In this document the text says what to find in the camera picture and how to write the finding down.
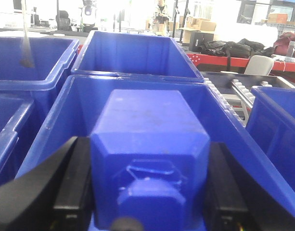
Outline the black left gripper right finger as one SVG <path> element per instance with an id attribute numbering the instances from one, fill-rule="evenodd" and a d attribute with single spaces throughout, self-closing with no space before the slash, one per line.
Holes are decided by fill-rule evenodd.
<path id="1" fill-rule="evenodd" d="M 238 163 L 212 142 L 204 200 L 208 231 L 295 231 L 295 218 Z"/>

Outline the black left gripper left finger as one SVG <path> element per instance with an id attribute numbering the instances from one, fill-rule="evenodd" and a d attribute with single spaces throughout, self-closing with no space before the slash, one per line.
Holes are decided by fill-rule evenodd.
<path id="1" fill-rule="evenodd" d="M 0 186 L 0 231 L 86 231 L 92 206 L 90 140 L 72 137 Z"/>

